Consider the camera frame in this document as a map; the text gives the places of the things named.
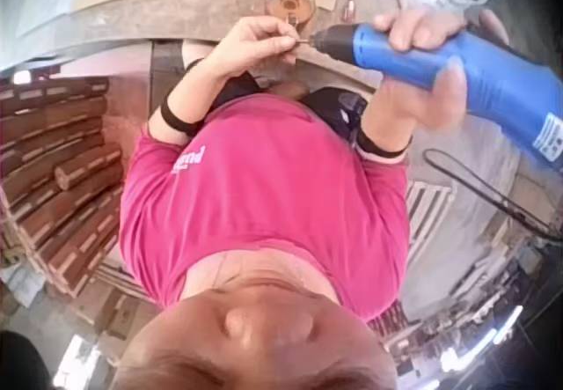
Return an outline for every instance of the hand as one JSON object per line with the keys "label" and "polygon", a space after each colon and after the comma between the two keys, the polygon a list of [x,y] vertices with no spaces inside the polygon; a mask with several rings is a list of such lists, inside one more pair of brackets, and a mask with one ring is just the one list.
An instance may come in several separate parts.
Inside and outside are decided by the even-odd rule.
{"label": "hand", "polygon": [[[479,23],[508,43],[506,29],[492,11],[482,11]],[[412,47],[439,48],[464,29],[466,21],[461,13],[408,10],[376,16],[374,26],[380,32],[389,32],[391,46],[404,52]],[[391,106],[396,114],[411,117],[430,129],[457,125],[466,111],[467,82],[462,62],[456,57],[438,73],[432,92],[386,77],[378,93],[379,107]]]}
{"label": "hand", "polygon": [[272,56],[295,64],[299,34],[296,29],[272,16],[240,19],[205,59],[221,77],[237,77]]}

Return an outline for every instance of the blue rotary tool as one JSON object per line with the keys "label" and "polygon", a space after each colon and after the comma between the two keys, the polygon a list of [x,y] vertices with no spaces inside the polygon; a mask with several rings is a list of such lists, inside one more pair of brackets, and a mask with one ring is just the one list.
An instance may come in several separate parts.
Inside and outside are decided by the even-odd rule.
{"label": "blue rotary tool", "polygon": [[399,53],[368,24],[331,26],[308,43],[336,60],[428,90],[457,55],[468,80],[469,113],[499,124],[519,148],[563,173],[563,84],[548,67],[512,48],[461,32],[435,51]]}

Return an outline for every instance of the black wristband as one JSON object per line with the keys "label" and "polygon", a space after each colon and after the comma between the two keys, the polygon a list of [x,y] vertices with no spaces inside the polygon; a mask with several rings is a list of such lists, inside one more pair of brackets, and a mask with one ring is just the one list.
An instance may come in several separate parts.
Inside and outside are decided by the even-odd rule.
{"label": "black wristband", "polygon": [[176,117],[170,107],[168,107],[168,96],[170,95],[170,92],[172,92],[172,90],[170,90],[166,94],[164,100],[162,101],[162,104],[160,105],[160,113],[162,114],[162,118],[165,119],[165,123],[174,130],[183,132],[189,137],[194,137],[203,126],[203,120],[198,121],[197,123],[186,123],[185,121],[182,121],[181,119]]}
{"label": "black wristband", "polygon": [[382,158],[399,157],[400,155],[403,154],[403,152],[406,151],[406,149],[411,144],[412,140],[413,139],[411,138],[411,140],[408,142],[406,147],[404,149],[402,149],[401,151],[389,152],[389,151],[386,151],[386,150],[382,150],[377,145],[375,145],[373,143],[373,141],[371,139],[369,139],[368,136],[364,133],[362,128],[360,128],[360,130],[358,130],[358,137],[356,138],[356,142],[358,143],[358,146],[360,147],[360,149],[362,151],[367,152],[368,154],[377,155],[378,157],[382,157]]}

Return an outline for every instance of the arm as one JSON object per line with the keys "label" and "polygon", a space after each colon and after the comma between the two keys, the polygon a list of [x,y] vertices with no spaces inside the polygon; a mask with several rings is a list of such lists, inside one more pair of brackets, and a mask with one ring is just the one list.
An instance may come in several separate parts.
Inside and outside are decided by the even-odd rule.
{"label": "arm", "polygon": [[[229,78],[271,56],[295,63],[292,50],[299,38],[293,26],[278,18],[242,18],[217,47],[195,65],[168,96],[172,114],[184,123],[202,121]],[[185,146],[190,139],[168,125],[161,107],[150,117],[149,132],[159,142]]]}
{"label": "arm", "polygon": [[[424,10],[378,16],[375,21],[376,29],[389,33],[391,46],[399,52],[439,48],[464,26],[461,15]],[[432,92],[386,77],[363,114],[362,131],[381,150],[380,161],[399,162],[419,123],[444,129],[461,122],[466,95],[464,69],[457,58],[438,74]]]}

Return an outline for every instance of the stacked lumber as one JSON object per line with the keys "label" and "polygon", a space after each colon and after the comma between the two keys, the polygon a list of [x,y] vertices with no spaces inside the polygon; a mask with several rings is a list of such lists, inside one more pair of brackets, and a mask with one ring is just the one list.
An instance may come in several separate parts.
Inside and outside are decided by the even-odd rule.
{"label": "stacked lumber", "polygon": [[118,239],[121,148],[100,134],[107,79],[0,87],[0,203],[29,262],[76,298]]}
{"label": "stacked lumber", "polygon": [[135,278],[123,267],[115,267],[106,261],[102,261],[96,268],[94,277],[105,283],[111,284],[116,289],[119,289],[126,295],[133,298],[139,298],[149,302],[152,301]]}

